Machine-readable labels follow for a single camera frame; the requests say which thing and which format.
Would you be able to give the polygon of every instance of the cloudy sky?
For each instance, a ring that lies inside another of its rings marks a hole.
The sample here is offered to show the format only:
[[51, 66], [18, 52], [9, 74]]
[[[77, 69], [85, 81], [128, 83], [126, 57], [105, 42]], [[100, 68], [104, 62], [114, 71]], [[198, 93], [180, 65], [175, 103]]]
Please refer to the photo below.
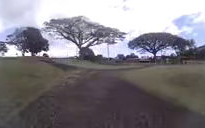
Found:
[[[205, 0], [0, 0], [0, 40], [16, 27], [42, 27], [51, 18], [83, 15], [100, 24], [129, 33], [128, 39], [146, 32], [170, 32], [205, 43]], [[67, 41], [50, 40], [50, 56], [76, 55]], [[107, 56], [105, 45], [96, 54]], [[110, 46], [110, 56], [129, 54], [127, 41]], [[10, 47], [7, 56], [19, 53]]]

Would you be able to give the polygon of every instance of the utility pole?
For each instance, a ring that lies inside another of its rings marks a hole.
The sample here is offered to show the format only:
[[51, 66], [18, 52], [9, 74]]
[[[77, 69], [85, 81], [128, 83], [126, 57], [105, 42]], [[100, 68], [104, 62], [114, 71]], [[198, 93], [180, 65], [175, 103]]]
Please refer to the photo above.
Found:
[[107, 57], [110, 58], [109, 44], [107, 44]]

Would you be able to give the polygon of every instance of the bush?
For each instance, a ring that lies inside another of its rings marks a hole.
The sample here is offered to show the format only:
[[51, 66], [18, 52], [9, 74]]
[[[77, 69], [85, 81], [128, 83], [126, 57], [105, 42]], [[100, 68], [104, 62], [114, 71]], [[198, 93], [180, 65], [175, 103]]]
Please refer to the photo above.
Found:
[[82, 49], [80, 49], [79, 53], [80, 53], [80, 59], [82, 59], [82, 60], [89, 60], [89, 61], [96, 60], [94, 52], [90, 48], [82, 48]]
[[49, 58], [49, 55], [48, 55], [47, 53], [44, 53], [44, 54], [43, 54], [43, 57]]

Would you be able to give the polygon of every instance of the grassy field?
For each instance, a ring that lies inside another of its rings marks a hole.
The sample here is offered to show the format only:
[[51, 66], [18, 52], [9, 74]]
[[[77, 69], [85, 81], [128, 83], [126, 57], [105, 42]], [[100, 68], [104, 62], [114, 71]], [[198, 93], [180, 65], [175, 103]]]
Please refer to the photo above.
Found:
[[205, 63], [123, 72], [138, 87], [205, 115]]
[[0, 59], [0, 123], [11, 119], [70, 72], [36, 58]]
[[67, 65], [86, 68], [86, 69], [124, 69], [124, 68], [135, 68], [135, 67], [143, 66], [143, 64], [103, 65], [103, 64], [93, 63], [84, 60], [77, 60], [77, 59], [54, 59], [54, 61], [57, 63], [67, 64]]

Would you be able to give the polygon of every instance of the road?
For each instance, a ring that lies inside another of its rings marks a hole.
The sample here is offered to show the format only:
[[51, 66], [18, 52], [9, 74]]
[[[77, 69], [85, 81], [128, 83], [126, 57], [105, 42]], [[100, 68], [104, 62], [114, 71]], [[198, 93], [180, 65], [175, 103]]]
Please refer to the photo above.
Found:
[[205, 116], [118, 79], [85, 71], [56, 86], [21, 112], [25, 128], [205, 128]]

